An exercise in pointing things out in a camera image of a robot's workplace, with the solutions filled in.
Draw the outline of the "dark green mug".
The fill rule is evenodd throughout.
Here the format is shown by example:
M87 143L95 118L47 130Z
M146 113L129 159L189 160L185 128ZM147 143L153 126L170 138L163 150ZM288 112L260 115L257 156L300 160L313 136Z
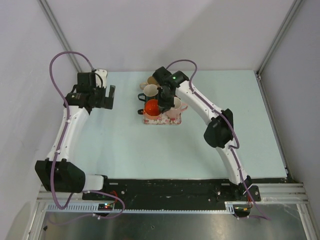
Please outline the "dark green mug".
M138 94L138 99L147 102L152 99L158 99L158 87L155 84L149 84L143 89L143 93Z

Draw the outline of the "pink ceramic mug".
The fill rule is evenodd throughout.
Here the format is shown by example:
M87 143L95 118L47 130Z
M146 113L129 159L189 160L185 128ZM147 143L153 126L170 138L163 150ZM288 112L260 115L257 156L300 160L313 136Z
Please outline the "pink ceramic mug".
M174 106L168 110L165 115L170 119L177 119L182 112L188 109L188 104L183 103L180 98L174 97L173 100Z

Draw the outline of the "orange mug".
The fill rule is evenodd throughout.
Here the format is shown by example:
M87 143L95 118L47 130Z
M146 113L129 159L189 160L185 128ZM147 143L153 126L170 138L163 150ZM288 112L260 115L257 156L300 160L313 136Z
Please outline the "orange mug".
M154 120L159 117L161 114L158 106L158 100L157 99L151 99L148 100L145 103L145 106L143 109L139 109L137 111L139 115L143 115L145 118Z

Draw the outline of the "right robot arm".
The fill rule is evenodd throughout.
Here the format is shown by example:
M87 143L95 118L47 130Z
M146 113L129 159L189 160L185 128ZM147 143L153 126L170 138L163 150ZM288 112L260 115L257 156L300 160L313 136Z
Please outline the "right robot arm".
M252 179L239 160L237 149L240 148L234 131L233 113L230 109L221 109L205 97L193 85L192 80L183 72L170 73L165 67L158 68L152 75L160 85L158 108L161 113L174 107L174 97L182 99L191 107L206 124L203 134L206 143L215 148L228 173L232 197L238 201L249 196Z

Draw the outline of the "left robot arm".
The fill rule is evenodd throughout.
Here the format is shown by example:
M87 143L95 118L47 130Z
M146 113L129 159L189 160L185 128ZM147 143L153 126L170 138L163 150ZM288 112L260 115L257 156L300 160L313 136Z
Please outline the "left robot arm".
M35 171L50 192L81 193L91 191L99 199L107 199L111 187L102 175L87 173L78 166L75 147L92 110L113 108L115 86L107 85L108 72L96 69L77 74L77 84L66 96L62 122L46 159L35 163Z

